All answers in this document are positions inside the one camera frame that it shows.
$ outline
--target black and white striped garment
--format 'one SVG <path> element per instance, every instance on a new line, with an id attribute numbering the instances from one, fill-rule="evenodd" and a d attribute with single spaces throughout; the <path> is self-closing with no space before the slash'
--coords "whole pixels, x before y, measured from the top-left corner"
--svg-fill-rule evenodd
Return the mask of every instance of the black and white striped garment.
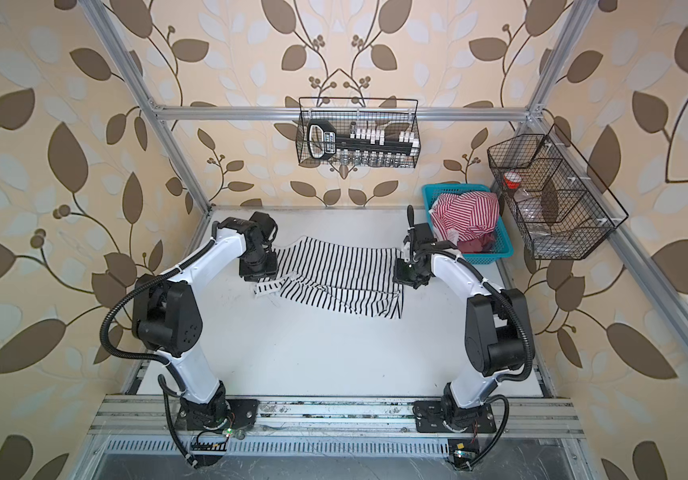
<path id="1" fill-rule="evenodd" d="M 392 282 L 396 248 L 330 244 L 302 236 L 277 249 L 277 280 L 261 280 L 257 296 L 282 298 L 334 312 L 401 318 L 402 285 Z"/>

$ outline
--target laundry basket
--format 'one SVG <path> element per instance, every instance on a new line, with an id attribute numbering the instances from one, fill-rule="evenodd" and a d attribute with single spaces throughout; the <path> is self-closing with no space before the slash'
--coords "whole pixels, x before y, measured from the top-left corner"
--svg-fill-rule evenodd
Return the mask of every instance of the laundry basket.
<path id="1" fill-rule="evenodd" d="M 483 191 L 489 192 L 490 188 L 479 184 L 430 184 L 421 188 L 424 194 L 424 206 L 427 208 L 427 221 L 432 225 L 432 220 L 429 217 L 429 209 L 435 204 L 435 200 L 441 194 L 455 194 L 461 195 L 466 192 Z M 464 254 L 464 259 L 470 264 L 486 265 L 492 264 L 500 258 L 508 258 L 514 254 L 512 242 L 509 240 L 507 229 L 503 226 L 503 220 L 498 219 L 496 224 L 496 243 L 493 245 L 493 251 L 489 254 Z"/>

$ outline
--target wire mesh basket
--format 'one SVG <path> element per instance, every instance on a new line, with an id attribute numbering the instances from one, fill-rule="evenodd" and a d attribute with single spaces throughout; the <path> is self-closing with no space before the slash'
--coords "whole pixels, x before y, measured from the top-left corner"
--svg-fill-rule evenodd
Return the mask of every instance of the wire mesh basket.
<path id="1" fill-rule="evenodd" d="M 570 146 L 552 126 L 546 135 L 517 135 L 487 151 L 493 177 L 534 259 L 582 260 L 628 218 L 578 149 L 586 171 L 566 160 L 563 151 Z M 515 195 L 519 189 L 527 194 Z"/>
<path id="2" fill-rule="evenodd" d="M 416 111 L 406 98 L 301 97 L 299 163 L 415 168 L 421 152 Z"/>

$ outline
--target wall-mounted wire basket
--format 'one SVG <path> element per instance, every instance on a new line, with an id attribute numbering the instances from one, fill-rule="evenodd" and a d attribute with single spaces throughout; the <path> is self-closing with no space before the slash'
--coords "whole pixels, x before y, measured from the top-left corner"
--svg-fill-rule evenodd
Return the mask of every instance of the wall-mounted wire basket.
<path id="1" fill-rule="evenodd" d="M 416 111 L 406 98 L 302 97 L 299 163 L 415 168 L 421 152 Z"/>
<path id="2" fill-rule="evenodd" d="M 586 171 L 565 159 L 572 144 L 558 133 L 517 135 L 488 148 L 488 160 L 532 257 L 582 260 L 628 212 L 578 149 Z"/>

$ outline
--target pink cloth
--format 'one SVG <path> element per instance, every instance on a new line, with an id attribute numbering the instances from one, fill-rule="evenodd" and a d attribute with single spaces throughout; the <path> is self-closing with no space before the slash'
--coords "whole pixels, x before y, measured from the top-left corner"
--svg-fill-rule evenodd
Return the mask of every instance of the pink cloth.
<path id="1" fill-rule="evenodd" d="M 454 244 L 475 240 L 496 229 L 498 197 L 482 191 L 441 194 L 429 215 L 441 240 Z"/>

